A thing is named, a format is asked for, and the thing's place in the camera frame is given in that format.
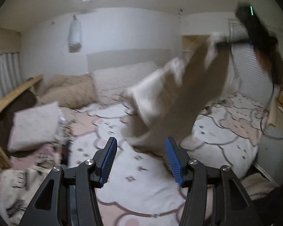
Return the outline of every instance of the white pillow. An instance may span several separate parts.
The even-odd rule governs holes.
[[[122,102],[125,88],[137,84],[155,70],[157,66],[154,62],[96,70],[93,79],[98,102],[104,106]]]
[[[8,151],[33,150],[44,143],[54,142],[59,121],[58,101],[16,112]]]

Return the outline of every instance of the beige pillow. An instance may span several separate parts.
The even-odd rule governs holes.
[[[96,102],[94,82],[90,74],[83,76],[55,76],[47,92],[39,98],[40,104],[58,101],[60,107],[81,108]]]
[[[57,102],[16,112],[8,142],[8,151],[37,149],[55,141],[60,110]]]

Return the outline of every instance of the window blind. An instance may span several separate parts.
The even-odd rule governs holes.
[[[243,25],[230,23],[231,40],[248,36]],[[266,105],[272,94],[272,81],[269,75],[261,69],[253,46],[250,44],[236,44],[232,46],[234,67],[241,79],[239,91],[252,99]],[[275,86],[274,96],[279,93]]]

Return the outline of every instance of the white plastic bag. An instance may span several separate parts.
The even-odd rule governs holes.
[[[70,49],[79,49],[82,46],[82,25],[76,16],[73,16],[73,21],[70,25],[68,43]]]

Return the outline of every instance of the metal screw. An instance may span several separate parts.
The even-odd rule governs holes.
[[[85,164],[88,165],[88,166],[92,165],[93,163],[94,163],[93,159],[87,159],[85,161]]]
[[[61,167],[57,166],[57,167],[53,167],[52,169],[54,172],[59,172],[61,170]]]
[[[222,166],[222,170],[228,172],[231,168],[229,166]]]
[[[190,159],[189,164],[190,165],[197,165],[198,161],[196,159]]]

